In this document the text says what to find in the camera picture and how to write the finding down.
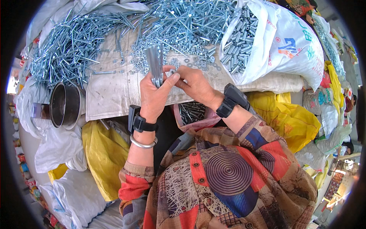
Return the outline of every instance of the wrist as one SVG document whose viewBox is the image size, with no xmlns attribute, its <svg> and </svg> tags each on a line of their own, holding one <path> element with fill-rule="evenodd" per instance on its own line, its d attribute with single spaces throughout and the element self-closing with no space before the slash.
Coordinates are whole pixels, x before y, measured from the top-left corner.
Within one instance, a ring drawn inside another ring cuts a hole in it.
<svg viewBox="0 0 366 229">
<path fill-rule="evenodd" d="M 140 116 L 146 119 L 147 123 L 155 124 L 157 117 L 154 117 L 153 115 L 149 114 L 149 112 L 146 110 L 145 107 L 141 107 L 140 110 Z"/>
<path fill-rule="evenodd" d="M 208 107 L 213 111 L 216 111 L 224 101 L 224 94 L 219 91 L 215 91 L 212 100 L 208 103 Z"/>
</svg>

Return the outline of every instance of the sleeve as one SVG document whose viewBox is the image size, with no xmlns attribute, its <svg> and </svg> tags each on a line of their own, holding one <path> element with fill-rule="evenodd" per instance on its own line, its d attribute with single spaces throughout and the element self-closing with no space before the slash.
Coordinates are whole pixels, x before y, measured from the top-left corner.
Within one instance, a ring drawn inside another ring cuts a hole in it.
<svg viewBox="0 0 366 229">
<path fill-rule="evenodd" d="M 272 187 L 279 185 L 284 191 L 282 194 L 287 196 L 285 198 L 291 199 L 291 206 L 299 209 L 294 228 L 306 226 L 317 202 L 318 189 L 311 176 L 299 166 L 293 153 L 287 148 L 285 139 L 256 117 L 250 118 L 244 124 L 237 137 L 240 146 L 249 149 L 263 165 L 266 173 L 272 175 L 263 176 L 264 182 L 273 184 Z"/>
<path fill-rule="evenodd" d="M 123 228 L 142 228 L 149 189 L 155 179 L 154 167 L 126 162 L 119 172 L 121 199 L 119 211 L 123 217 Z"/>
</svg>

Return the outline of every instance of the spiral pattern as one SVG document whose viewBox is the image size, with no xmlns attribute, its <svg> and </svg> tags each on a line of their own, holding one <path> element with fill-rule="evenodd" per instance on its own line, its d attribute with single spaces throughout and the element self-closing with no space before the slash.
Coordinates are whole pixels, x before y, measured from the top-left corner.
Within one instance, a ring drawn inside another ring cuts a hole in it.
<svg viewBox="0 0 366 229">
<path fill-rule="evenodd" d="M 205 165 L 205 171 L 212 191 L 222 195 L 245 191 L 253 179 L 253 168 L 242 156 L 233 152 L 212 156 Z"/>
</svg>

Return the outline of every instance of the shirt button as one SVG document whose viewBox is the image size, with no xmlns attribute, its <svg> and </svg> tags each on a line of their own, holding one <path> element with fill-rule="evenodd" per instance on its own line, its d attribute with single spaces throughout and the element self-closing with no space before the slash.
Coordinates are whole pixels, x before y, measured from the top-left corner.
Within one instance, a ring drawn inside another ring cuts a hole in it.
<svg viewBox="0 0 366 229">
<path fill-rule="evenodd" d="M 245 225 L 245 227 L 246 227 L 247 229 L 251 229 L 251 228 L 253 228 L 253 224 L 252 224 L 252 223 L 247 223 L 247 224 Z"/>
</svg>

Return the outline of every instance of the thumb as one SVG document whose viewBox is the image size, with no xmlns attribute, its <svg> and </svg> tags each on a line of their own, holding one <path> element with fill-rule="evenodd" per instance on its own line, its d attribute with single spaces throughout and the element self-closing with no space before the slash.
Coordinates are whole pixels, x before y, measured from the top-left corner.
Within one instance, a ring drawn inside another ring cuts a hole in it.
<svg viewBox="0 0 366 229">
<path fill-rule="evenodd" d="M 168 95 L 172 87 L 178 82 L 179 79 L 179 73 L 171 75 L 164 81 L 163 85 L 158 89 L 158 91 L 161 91 L 161 93 Z"/>
</svg>

